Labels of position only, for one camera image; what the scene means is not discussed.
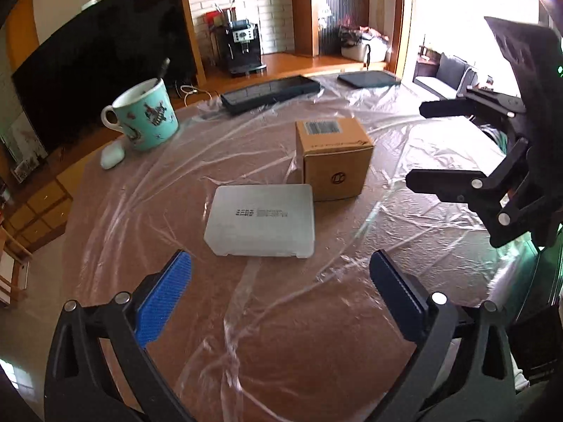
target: wooden shelf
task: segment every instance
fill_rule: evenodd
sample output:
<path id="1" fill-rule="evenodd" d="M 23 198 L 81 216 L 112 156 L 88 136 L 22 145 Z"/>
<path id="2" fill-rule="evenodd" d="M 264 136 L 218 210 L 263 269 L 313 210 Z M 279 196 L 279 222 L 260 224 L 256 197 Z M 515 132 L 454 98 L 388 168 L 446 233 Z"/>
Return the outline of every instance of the wooden shelf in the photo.
<path id="1" fill-rule="evenodd" d="M 201 86 L 201 89 L 222 94 L 289 76 L 315 76 L 365 70 L 362 62 L 356 62 L 344 57 L 300 57 L 286 52 L 264 55 L 262 56 L 262 62 L 266 65 L 266 72 L 242 77 L 231 77 L 228 73 L 217 67 L 209 68 L 205 71 L 207 82 Z M 376 62 L 372 63 L 369 69 L 384 70 L 386 66 L 387 64 L 385 62 Z M 187 104 L 192 104 L 207 100 L 208 98 L 209 97 L 205 94 L 192 95 L 188 97 L 186 102 Z M 172 98 L 171 101 L 175 109 L 184 106 L 183 98 L 175 97 Z"/>

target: chair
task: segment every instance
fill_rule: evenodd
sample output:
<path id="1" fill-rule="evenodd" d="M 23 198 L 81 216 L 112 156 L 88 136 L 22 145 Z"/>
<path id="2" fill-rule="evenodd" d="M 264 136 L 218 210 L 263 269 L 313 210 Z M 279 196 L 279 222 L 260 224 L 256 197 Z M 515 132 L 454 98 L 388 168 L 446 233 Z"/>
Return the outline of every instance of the chair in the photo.
<path id="1" fill-rule="evenodd" d="M 436 95 L 440 100 L 452 100 L 468 86 L 477 85 L 477 71 L 458 57 L 442 54 L 436 77 L 417 76 L 415 84 Z"/>

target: mug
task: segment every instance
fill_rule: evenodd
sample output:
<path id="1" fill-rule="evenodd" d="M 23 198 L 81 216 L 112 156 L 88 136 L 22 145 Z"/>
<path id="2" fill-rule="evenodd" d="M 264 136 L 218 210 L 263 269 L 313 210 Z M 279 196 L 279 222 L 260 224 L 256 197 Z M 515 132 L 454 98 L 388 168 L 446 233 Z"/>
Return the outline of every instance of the mug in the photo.
<path id="1" fill-rule="evenodd" d="M 154 85 L 156 78 L 131 87 L 102 111 L 103 124 L 125 134 L 139 151 L 145 151 L 166 141 L 178 129 L 178 120 L 170 104 L 164 81 Z M 117 123 L 108 121 L 113 111 Z"/>

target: wooden cabinet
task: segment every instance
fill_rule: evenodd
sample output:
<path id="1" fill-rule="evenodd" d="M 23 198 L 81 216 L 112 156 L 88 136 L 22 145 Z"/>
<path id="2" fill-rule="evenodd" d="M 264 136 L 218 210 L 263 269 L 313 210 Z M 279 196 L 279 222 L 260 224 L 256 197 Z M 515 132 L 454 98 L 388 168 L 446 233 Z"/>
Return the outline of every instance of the wooden cabinet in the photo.
<path id="1" fill-rule="evenodd" d="M 51 182 L 43 189 L 34 194 L 27 204 L 37 213 L 45 211 L 49 206 L 53 205 L 57 200 L 63 198 L 65 193 L 56 182 Z"/>
<path id="2" fill-rule="evenodd" d="M 7 220 L 2 223 L 6 231 L 31 252 L 62 235 L 72 208 L 72 197 L 78 192 L 86 163 L 97 153 L 96 150 L 71 166 L 67 165 L 56 177 L 46 177 L 43 187 L 28 194 L 26 203 L 12 210 L 11 214 L 8 209 Z M 10 249 L 21 255 L 21 249 L 12 246 Z"/>
<path id="3" fill-rule="evenodd" d="M 27 205 L 23 205 L 10 217 L 10 224 L 16 230 L 21 230 L 35 218 L 35 214 Z"/>
<path id="4" fill-rule="evenodd" d="M 51 228 L 47 226 L 41 219 L 36 220 L 33 224 L 21 232 L 22 236 L 30 243 L 37 241 L 39 238 L 45 236 Z"/>
<path id="5" fill-rule="evenodd" d="M 68 220 L 71 207 L 72 200 L 68 198 L 58 206 L 51 209 L 49 212 L 43 214 L 43 220 L 51 228 L 57 228 L 58 226 L 63 225 Z"/>
<path id="6" fill-rule="evenodd" d="M 86 163 L 88 163 L 96 154 L 97 152 L 92 152 L 90 155 L 85 156 L 83 159 L 79 160 L 57 176 L 57 180 L 73 197 L 78 191 L 78 186 L 80 185 L 82 175 L 84 174 Z"/>

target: wooden drawer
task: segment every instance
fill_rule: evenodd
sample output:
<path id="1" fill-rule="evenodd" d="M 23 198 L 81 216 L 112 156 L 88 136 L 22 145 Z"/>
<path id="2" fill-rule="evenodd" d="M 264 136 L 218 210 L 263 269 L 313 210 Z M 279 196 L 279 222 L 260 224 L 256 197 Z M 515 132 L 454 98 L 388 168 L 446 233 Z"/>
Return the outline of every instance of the wooden drawer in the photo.
<path id="1" fill-rule="evenodd" d="M 16 212 L 14 212 L 10 217 L 10 224 L 16 230 L 21 230 L 35 217 L 35 213 L 27 205 L 23 205 Z"/>
<path id="2" fill-rule="evenodd" d="M 18 243 L 20 243 L 22 246 L 24 246 L 25 248 L 27 248 L 27 246 L 29 246 L 29 241 L 28 241 L 27 239 L 25 239 L 23 236 L 18 236 L 18 237 L 16 238 L 16 241 L 17 241 Z"/>
<path id="3" fill-rule="evenodd" d="M 60 205 L 54 207 L 49 212 L 44 214 L 41 218 L 47 222 L 51 228 L 57 228 L 59 225 L 63 225 L 67 220 L 72 207 L 72 200 L 63 201 Z"/>
<path id="4" fill-rule="evenodd" d="M 40 219 L 31 224 L 21 233 L 25 239 L 32 243 L 45 236 L 50 231 L 51 229 L 47 226 L 47 224 Z"/>
<path id="5" fill-rule="evenodd" d="M 2 222 L 1 225 L 4 227 L 4 230 L 6 230 L 12 236 L 16 234 L 16 229 L 13 228 L 13 226 L 7 220 Z"/>
<path id="6" fill-rule="evenodd" d="M 31 206 L 35 212 L 40 213 L 45 211 L 55 201 L 63 198 L 64 195 L 63 189 L 61 189 L 56 182 L 51 182 L 29 198 L 27 204 Z"/>
<path id="7" fill-rule="evenodd" d="M 80 185 L 80 181 L 82 180 L 82 175 L 84 174 L 86 163 L 88 163 L 97 153 L 98 152 L 92 152 L 91 154 L 85 156 L 83 159 L 80 159 L 74 165 L 67 168 L 57 176 L 58 181 L 73 197 L 78 191 L 78 186 Z"/>

